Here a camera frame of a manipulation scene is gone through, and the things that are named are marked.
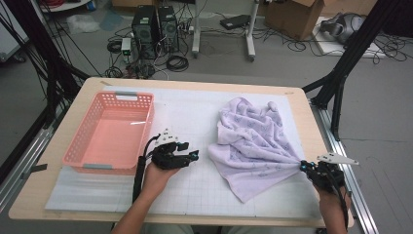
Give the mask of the pink perforated plastic basket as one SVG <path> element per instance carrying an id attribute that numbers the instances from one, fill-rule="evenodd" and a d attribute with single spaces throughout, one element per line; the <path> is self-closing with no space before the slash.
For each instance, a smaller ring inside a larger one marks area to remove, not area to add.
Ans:
<path id="1" fill-rule="evenodd" d="M 79 173 L 134 175 L 154 113 L 150 93 L 96 93 L 62 164 Z"/>

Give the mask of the clear plastic bag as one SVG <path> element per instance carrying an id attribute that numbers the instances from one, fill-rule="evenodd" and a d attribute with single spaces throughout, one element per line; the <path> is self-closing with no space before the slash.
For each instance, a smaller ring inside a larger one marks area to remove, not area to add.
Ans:
<path id="1" fill-rule="evenodd" d="M 71 34 L 92 33 L 99 30 L 99 24 L 89 15 L 74 15 L 66 19 Z"/>

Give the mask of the person's left hand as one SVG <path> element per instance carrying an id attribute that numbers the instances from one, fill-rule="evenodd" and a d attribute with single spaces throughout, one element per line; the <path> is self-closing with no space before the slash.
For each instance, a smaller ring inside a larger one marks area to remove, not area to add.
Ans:
<path id="1" fill-rule="evenodd" d="M 146 197 L 159 196 L 168 184 L 169 179 L 178 172 L 178 169 L 163 170 L 150 163 L 145 171 L 141 194 Z"/>

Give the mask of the white floor board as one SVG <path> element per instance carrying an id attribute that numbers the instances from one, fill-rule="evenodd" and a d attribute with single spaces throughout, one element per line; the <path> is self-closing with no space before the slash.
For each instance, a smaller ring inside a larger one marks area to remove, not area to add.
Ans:
<path id="1" fill-rule="evenodd" d="M 319 17 L 312 31 L 313 40 L 316 42 L 320 52 L 323 55 L 341 57 L 345 52 L 344 46 L 340 44 L 335 38 L 329 35 L 328 32 L 321 32 L 320 23 L 326 20 L 325 17 Z M 371 43 L 369 48 L 364 52 L 363 57 L 373 59 L 378 57 L 383 58 L 385 54 L 382 50 L 375 44 Z"/>

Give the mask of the black flat device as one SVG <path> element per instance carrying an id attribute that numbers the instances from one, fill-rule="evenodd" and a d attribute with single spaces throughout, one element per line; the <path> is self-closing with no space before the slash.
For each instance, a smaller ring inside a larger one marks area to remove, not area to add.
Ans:
<path id="1" fill-rule="evenodd" d="M 222 19 L 220 21 L 220 25 L 227 30 L 232 30 L 247 25 L 249 23 L 249 19 L 249 15 L 239 15 L 236 17 Z"/>

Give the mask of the cardboard box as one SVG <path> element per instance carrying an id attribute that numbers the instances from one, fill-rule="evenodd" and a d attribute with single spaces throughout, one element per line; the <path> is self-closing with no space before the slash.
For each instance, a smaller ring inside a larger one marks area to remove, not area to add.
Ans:
<path id="1" fill-rule="evenodd" d="M 268 6 L 265 24 L 295 40 L 311 35 L 324 8 L 324 0 L 273 0 Z"/>

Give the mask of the white round table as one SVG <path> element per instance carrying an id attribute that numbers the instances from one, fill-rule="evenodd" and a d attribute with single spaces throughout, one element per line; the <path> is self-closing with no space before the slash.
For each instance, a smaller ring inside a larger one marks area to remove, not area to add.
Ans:
<path id="1" fill-rule="evenodd" d="M 79 7 L 85 7 L 87 10 L 94 11 L 96 9 L 96 3 L 94 0 L 64 0 L 60 5 L 47 6 L 44 3 L 39 3 L 39 7 L 42 12 L 62 12 L 68 11 Z"/>

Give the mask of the black computer tower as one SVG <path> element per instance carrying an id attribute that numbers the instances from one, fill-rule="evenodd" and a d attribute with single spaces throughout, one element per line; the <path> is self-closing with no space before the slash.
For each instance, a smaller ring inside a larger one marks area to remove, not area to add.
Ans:
<path id="1" fill-rule="evenodd" d="M 161 38 L 164 49 L 174 53 L 179 50 L 177 36 L 177 19 L 172 6 L 161 6 L 158 9 Z"/>
<path id="2" fill-rule="evenodd" d="M 160 39 L 156 8 L 153 5 L 139 5 L 131 28 L 139 56 L 142 59 L 154 59 L 155 44 Z"/>

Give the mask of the white grid mat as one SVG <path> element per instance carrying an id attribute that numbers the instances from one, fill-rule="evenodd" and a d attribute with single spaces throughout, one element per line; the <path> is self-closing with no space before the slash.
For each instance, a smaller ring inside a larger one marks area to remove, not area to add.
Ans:
<path id="1" fill-rule="evenodd" d="M 219 110 L 236 94 L 120 86 L 105 87 L 102 91 L 152 94 L 155 113 L 149 139 L 169 129 L 179 140 L 188 142 L 190 150 L 199 151 L 198 161 L 171 178 L 151 207 L 151 214 L 293 220 L 320 217 L 316 191 L 300 170 L 245 203 L 220 175 L 208 147 L 217 141 Z M 258 108 L 266 107 L 270 101 L 277 105 L 284 132 L 304 160 L 293 120 L 291 94 L 245 93 L 243 97 Z M 149 139 L 144 149 L 154 148 Z M 55 211 L 123 213 L 131 206 L 133 177 L 79 173 L 63 165 L 46 207 Z"/>

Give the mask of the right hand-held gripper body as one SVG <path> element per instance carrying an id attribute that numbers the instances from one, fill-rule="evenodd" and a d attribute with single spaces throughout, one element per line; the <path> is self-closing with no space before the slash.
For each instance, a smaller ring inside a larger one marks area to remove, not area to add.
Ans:
<path id="1" fill-rule="evenodd" d="M 312 167 L 306 172 L 308 179 L 318 188 L 333 193 L 345 185 L 344 172 L 339 169 L 340 164 L 357 165 L 358 161 L 338 153 L 326 153 L 317 157 Z"/>

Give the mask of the aluminium rail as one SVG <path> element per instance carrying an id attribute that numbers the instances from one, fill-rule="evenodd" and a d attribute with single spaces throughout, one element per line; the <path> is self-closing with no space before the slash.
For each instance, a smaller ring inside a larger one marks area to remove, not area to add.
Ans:
<path id="1" fill-rule="evenodd" d="M 64 115 L 65 110 L 58 108 L 55 117 L 48 120 L 44 109 L 0 167 L 0 214 L 27 181 L 20 175 L 37 165 Z"/>
<path id="2" fill-rule="evenodd" d="M 341 140 L 337 140 L 330 130 L 332 118 L 328 111 L 326 109 L 319 109 L 312 104 L 310 107 L 316 118 L 327 149 L 342 156 L 347 156 L 344 144 Z M 376 222 L 363 197 L 352 166 L 340 165 L 340 169 L 344 172 L 347 188 L 353 193 L 352 212 L 355 217 L 356 227 L 360 229 L 362 234 L 379 234 Z"/>

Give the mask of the white metal stand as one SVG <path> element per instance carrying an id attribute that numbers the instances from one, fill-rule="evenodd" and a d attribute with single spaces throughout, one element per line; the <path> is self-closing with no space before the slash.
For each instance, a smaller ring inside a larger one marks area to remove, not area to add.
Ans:
<path id="1" fill-rule="evenodd" d="M 192 55 L 196 59 L 200 53 L 201 45 L 201 27 L 199 22 L 199 14 L 201 13 L 201 7 L 199 6 L 198 1 L 194 0 L 195 3 L 195 15 L 193 16 L 194 20 L 194 32 L 193 32 L 193 42 L 192 42 Z M 244 37 L 247 46 L 247 57 L 250 61 L 255 60 L 255 47 L 253 42 L 253 30 L 255 25 L 255 20 L 259 8 L 259 0 L 253 0 L 252 10 L 250 14 L 250 21 L 247 30 L 245 31 Z"/>

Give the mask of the lavender printed towel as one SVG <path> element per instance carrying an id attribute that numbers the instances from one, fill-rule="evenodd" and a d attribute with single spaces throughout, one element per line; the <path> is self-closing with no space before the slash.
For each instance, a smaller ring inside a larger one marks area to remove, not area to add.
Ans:
<path id="1" fill-rule="evenodd" d="M 253 106 L 243 97 L 219 110 L 217 141 L 208 154 L 243 203 L 299 172 L 302 157 L 284 132 L 277 105 Z"/>

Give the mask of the person's right hand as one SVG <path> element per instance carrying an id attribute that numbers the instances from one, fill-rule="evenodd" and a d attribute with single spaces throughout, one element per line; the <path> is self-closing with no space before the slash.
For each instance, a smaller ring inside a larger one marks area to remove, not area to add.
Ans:
<path id="1" fill-rule="evenodd" d="M 344 187 L 339 189 L 342 198 L 346 203 L 346 207 L 349 208 L 351 205 L 351 196 Z M 325 190 L 317 188 L 319 193 L 319 206 L 323 209 L 341 208 L 342 200 L 335 193 L 329 193 Z"/>

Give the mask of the grey and white device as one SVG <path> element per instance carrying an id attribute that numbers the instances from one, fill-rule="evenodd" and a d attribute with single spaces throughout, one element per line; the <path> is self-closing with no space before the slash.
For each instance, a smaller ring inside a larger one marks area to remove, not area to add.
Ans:
<path id="1" fill-rule="evenodd" d="M 323 20 L 320 31 L 327 32 L 340 44 L 347 44 L 355 33 L 361 28 L 364 18 L 354 13 L 338 13 L 335 17 Z"/>

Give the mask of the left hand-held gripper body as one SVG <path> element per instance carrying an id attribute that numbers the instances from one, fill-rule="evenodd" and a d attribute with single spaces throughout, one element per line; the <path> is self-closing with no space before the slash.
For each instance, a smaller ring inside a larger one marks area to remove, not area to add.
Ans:
<path id="1" fill-rule="evenodd" d="M 174 154 L 178 143 L 178 137 L 169 129 L 165 129 L 155 140 L 155 148 L 152 150 L 152 162 L 163 170 L 188 167 L 190 164 L 188 155 Z"/>

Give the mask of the black metal frame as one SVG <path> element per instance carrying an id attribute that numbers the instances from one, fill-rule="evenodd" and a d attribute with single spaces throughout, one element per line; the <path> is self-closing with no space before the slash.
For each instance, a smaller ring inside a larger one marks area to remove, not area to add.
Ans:
<path id="1" fill-rule="evenodd" d="M 47 106 L 44 113 L 46 116 L 45 124 L 49 126 L 56 119 L 58 105 L 63 100 L 73 101 L 79 93 L 81 86 L 75 78 L 78 77 L 80 80 L 86 81 L 90 75 L 63 58 L 44 24 L 39 20 L 30 0 L 3 0 L 3 2 L 42 59 L 39 61 L 34 58 L 30 54 L 31 50 L 22 42 L 16 31 L 4 19 L 0 18 L 0 22 L 29 56 L 38 76 L 47 83 L 45 93 Z"/>
<path id="2" fill-rule="evenodd" d="M 377 0 L 334 68 L 324 77 L 303 88 L 305 93 L 319 88 L 318 94 L 311 99 L 311 104 L 318 109 L 326 109 L 334 98 L 330 131 L 336 140 L 340 139 L 339 123 L 345 82 L 401 2 L 402 0 Z"/>

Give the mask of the grey table bracket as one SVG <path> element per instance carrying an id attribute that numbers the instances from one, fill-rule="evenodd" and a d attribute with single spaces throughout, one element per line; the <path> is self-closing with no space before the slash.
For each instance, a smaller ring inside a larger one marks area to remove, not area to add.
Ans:
<path id="1" fill-rule="evenodd" d="M 32 166 L 27 172 L 20 175 L 21 179 L 28 179 L 33 173 L 45 171 L 48 168 L 48 164 Z"/>

